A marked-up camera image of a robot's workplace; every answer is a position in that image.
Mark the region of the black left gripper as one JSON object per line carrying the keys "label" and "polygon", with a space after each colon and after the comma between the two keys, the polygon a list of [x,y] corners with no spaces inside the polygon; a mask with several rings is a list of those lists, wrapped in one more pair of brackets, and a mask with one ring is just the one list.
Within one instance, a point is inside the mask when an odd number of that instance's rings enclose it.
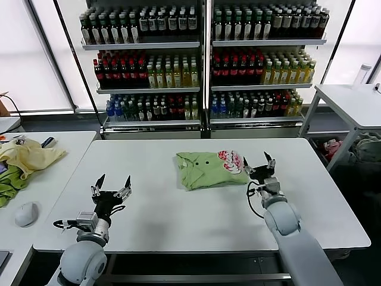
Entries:
{"label": "black left gripper", "polygon": [[111,216],[126,207],[123,202],[132,193],[131,176],[129,175],[124,187],[118,192],[100,192],[104,179],[105,174],[97,179],[94,186],[91,186],[92,200],[96,205],[94,212],[97,214],[98,219],[111,222]]}

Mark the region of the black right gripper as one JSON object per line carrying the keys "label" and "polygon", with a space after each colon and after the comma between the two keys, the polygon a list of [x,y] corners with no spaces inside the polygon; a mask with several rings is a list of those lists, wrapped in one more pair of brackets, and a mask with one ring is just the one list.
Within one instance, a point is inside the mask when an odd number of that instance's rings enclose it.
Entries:
{"label": "black right gripper", "polygon": [[275,165],[276,160],[271,157],[267,152],[264,152],[264,155],[267,159],[267,165],[258,166],[252,168],[245,157],[243,157],[243,165],[245,172],[249,175],[249,177],[254,181],[264,181],[272,177],[275,173]]}

